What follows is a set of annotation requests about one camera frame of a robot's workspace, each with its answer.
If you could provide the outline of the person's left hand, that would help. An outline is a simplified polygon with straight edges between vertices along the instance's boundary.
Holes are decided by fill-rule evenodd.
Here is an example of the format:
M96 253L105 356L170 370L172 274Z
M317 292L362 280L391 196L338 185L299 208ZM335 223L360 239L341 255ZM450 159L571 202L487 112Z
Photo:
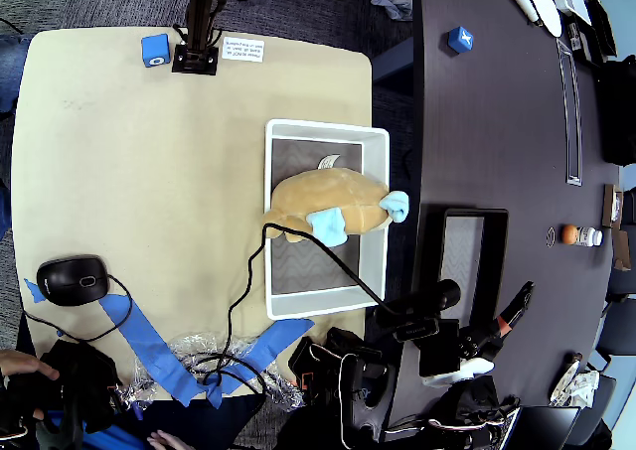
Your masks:
M57 370L36 357L15 350L0 351L0 368L3 376L40 373L51 380L60 376Z

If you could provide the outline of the person's right hand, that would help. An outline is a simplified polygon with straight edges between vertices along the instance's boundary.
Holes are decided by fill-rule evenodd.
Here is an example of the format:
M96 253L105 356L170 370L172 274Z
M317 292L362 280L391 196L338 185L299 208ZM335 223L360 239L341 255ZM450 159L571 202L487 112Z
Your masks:
M147 442L156 450L195 450L180 438L162 430L152 432Z

